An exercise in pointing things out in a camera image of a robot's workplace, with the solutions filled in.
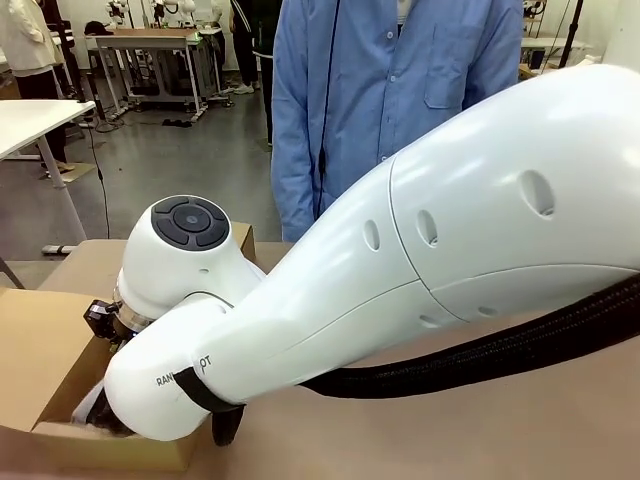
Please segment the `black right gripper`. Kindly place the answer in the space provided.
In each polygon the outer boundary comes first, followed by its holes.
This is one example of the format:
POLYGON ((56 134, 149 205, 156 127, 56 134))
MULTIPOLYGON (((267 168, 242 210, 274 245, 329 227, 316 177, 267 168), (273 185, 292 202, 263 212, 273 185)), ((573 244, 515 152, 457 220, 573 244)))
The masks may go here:
POLYGON ((107 302, 94 299, 83 318, 98 338, 108 340, 110 343, 120 343, 123 340, 121 328, 118 327, 118 313, 120 302, 107 302))

